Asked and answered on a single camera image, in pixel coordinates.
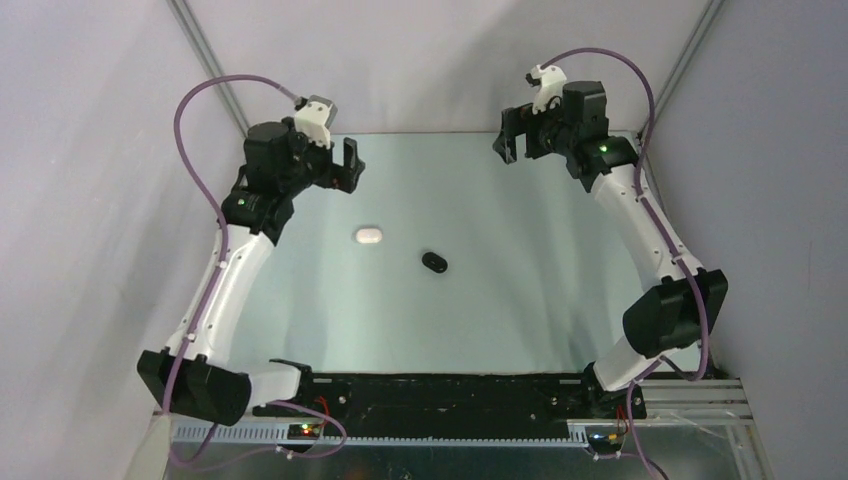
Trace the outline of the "white earbud charging case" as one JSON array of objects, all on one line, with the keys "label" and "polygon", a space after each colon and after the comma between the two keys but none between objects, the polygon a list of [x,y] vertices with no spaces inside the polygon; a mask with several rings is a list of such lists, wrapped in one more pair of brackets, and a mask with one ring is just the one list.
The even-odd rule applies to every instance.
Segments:
[{"label": "white earbud charging case", "polygon": [[383,240],[383,232],[378,227],[362,227],[354,233],[354,240],[360,245],[375,245]]}]

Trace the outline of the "black earbud charging case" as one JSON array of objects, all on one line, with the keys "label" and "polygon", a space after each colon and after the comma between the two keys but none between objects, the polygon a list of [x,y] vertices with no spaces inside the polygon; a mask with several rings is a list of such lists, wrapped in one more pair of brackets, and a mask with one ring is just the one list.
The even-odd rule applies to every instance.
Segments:
[{"label": "black earbud charging case", "polygon": [[449,263],[444,257],[432,251],[423,253],[421,262],[426,268],[437,274],[445,273],[449,267]]}]

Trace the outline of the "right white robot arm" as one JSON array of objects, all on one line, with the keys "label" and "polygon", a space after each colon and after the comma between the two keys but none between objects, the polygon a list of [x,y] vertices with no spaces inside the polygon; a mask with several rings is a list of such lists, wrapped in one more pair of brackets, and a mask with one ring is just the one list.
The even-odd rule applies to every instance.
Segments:
[{"label": "right white robot arm", "polygon": [[571,177],[614,221],[644,290],[623,314],[623,336],[593,362],[594,381],[581,392],[585,411],[606,418],[622,403],[620,390],[654,363],[709,336],[728,291],[719,270],[707,270],[684,245],[637,170],[638,155],[629,140],[613,136],[607,96],[598,81],[562,83],[540,103],[508,107],[494,151],[511,164],[516,140],[525,139],[525,157],[556,154]]}]

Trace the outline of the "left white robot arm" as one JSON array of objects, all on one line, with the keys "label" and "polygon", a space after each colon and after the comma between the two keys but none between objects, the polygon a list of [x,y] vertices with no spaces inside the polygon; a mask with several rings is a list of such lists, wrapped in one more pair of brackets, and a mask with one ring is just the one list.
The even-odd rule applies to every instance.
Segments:
[{"label": "left white robot arm", "polygon": [[316,186],[348,194],[366,165],[356,140],[342,142],[343,161],[286,117],[252,126],[243,143],[245,162],[219,206],[210,262],[177,330],[159,351],[145,350],[137,372],[162,410],[232,426],[253,408],[277,401],[292,416],[316,403],[303,380],[309,366],[272,359],[236,369],[230,359],[247,297],[294,214],[294,200]]}]

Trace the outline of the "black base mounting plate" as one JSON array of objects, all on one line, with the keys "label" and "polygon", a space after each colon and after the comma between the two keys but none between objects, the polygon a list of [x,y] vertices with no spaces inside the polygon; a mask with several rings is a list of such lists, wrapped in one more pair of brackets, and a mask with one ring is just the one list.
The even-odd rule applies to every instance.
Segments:
[{"label": "black base mounting plate", "polygon": [[606,392],[577,373],[316,373],[293,402],[351,439],[566,439],[572,421],[647,416],[639,388]]}]

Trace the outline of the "left controller board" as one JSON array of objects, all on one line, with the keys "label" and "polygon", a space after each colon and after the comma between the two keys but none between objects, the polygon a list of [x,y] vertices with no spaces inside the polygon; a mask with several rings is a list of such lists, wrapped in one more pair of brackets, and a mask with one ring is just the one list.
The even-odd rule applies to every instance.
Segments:
[{"label": "left controller board", "polygon": [[289,441],[313,441],[318,440],[322,434],[321,424],[290,424],[287,430]]}]

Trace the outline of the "controller board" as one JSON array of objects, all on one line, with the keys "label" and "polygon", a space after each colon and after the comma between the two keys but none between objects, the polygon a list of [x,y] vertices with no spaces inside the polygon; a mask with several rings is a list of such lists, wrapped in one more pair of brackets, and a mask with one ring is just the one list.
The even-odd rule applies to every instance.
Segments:
[{"label": "controller board", "polygon": [[590,445],[601,445],[603,448],[606,448],[607,446],[614,448],[616,445],[621,445],[625,439],[625,435],[617,433],[592,433],[588,436],[587,441]]},{"label": "controller board", "polygon": [[313,441],[318,440],[322,434],[321,424],[290,424],[287,430],[289,441]]}]

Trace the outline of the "right controller board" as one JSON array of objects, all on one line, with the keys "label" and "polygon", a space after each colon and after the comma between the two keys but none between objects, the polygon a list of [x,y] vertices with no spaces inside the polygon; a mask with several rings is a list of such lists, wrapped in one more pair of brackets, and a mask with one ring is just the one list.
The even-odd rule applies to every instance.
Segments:
[{"label": "right controller board", "polygon": [[621,445],[625,439],[625,435],[617,433],[592,433],[588,436],[587,441],[590,445],[601,445],[603,448],[606,448],[607,446],[614,448],[616,445]]}]

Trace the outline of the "aluminium frame rail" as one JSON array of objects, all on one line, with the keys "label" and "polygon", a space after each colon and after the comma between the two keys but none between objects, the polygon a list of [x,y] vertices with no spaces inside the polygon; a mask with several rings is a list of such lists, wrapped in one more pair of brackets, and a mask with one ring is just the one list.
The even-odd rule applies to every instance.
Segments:
[{"label": "aluminium frame rail", "polygon": [[[233,381],[201,381],[196,385],[178,386],[175,389],[172,411],[195,419],[205,420],[219,425],[232,426],[245,414],[256,417],[284,417],[293,413],[293,400],[299,389],[312,376],[302,379],[294,397],[285,407],[275,406],[270,401],[252,401],[247,398],[245,376]],[[733,404],[744,399],[741,387],[734,383],[710,383],[702,385],[683,380],[653,379],[639,388],[646,405],[646,411],[656,408],[660,403],[671,404]]]}]

